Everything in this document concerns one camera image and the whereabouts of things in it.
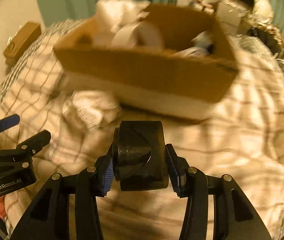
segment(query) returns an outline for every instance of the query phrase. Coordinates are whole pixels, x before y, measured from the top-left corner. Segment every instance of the metal screw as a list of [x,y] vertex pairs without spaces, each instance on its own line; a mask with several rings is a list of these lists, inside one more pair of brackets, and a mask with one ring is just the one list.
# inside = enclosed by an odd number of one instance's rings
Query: metal screw
[[29,166],[29,163],[22,163],[23,168],[27,168]]
[[187,171],[188,171],[189,173],[196,173],[198,170],[197,170],[195,167],[189,167],[189,168],[187,169]]
[[96,170],[97,170],[97,168],[94,167],[94,166],[89,166],[89,167],[87,167],[87,169],[86,169],[87,172],[95,172]]
[[232,177],[230,175],[226,174],[226,175],[223,176],[223,179],[226,180],[226,181],[231,181]]
[[54,173],[51,178],[52,178],[53,180],[60,179],[60,174]]

